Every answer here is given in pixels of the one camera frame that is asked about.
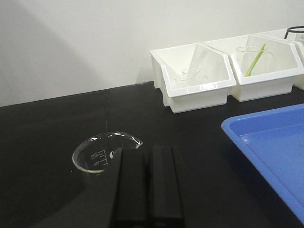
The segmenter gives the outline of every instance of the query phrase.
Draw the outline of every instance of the white wall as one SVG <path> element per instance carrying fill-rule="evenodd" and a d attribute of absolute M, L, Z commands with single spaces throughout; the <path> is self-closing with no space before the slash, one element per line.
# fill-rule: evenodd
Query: white wall
<path fill-rule="evenodd" d="M 302 25 L 303 0 L 1 0 L 0 106 L 152 81 L 149 50 Z"/>

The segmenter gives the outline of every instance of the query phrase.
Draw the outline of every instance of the glass beaker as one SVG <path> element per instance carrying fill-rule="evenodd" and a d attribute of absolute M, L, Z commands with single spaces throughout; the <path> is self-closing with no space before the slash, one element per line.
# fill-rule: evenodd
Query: glass beaker
<path fill-rule="evenodd" d="M 73 163 L 86 173 L 102 173 L 111 163 L 117 150 L 138 149 L 142 141 L 124 132 L 96 135 L 80 144 L 73 153 Z"/>
<path fill-rule="evenodd" d="M 259 75 L 274 71 L 276 58 L 266 44 L 237 47 L 237 62 L 243 76 Z"/>

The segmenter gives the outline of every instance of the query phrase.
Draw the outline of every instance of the white plastic tray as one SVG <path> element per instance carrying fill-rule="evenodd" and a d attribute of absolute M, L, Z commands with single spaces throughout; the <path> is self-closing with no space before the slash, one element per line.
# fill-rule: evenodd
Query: white plastic tray
<path fill-rule="evenodd" d="M 227 101 L 228 89 L 236 85 L 227 54 L 202 43 L 150 51 L 155 73 L 155 88 L 160 88 L 163 103 L 174 113 Z M 180 80 L 187 69 L 194 73 Z"/>
<path fill-rule="evenodd" d="M 273 30 L 273 31 L 267 31 L 267 32 L 261 32 L 258 33 L 258 35 L 280 40 L 283 42 L 289 42 L 293 43 L 296 47 L 296 50 L 299 54 L 299 57 L 301 59 L 302 64 L 304 65 L 304 46 L 300 42 L 295 41 L 295 33 L 288 33 L 288 36 L 286 39 L 284 39 L 286 33 L 286 28 L 284 29 L 278 29 L 278 30 Z M 295 77 L 294 80 L 294 85 L 302 90 L 304 90 L 304 75 L 299 75 Z"/>
<path fill-rule="evenodd" d="M 237 85 L 231 89 L 231 94 L 239 101 L 289 93 L 292 90 L 294 77 L 304 73 L 295 44 L 290 42 L 249 34 L 204 43 L 229 55 L 237 80 Z M 263 44 L 267 45 L 273 58 L 268 63 L 270 70 L 245 77 L 242 59 L 238 59 L 236 48 L 262 47 Z"/>

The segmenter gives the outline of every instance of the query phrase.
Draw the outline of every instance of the green stirring rod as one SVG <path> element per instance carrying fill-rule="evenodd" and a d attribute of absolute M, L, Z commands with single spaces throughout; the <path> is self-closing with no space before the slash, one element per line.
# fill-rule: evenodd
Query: green stirring rod
<path fill-rule="evenodd" d="M 249 67 L 247 73 L 245 74 L 245 77 L 248 77 L 251 75 L 251 72 L 253 70 L 253 68 L 255 67 L 255 65 L 257 64 L 257 61 L 259 60 L 259 58 L 261 57 L 261 55 L 263 54 L 263 52 L 265 51 L 265 46 L 266 44 L 264 44 L 261 48 L 261 50 L 258 52 L 256 58 L 253 60 L 251 66 Z"/>

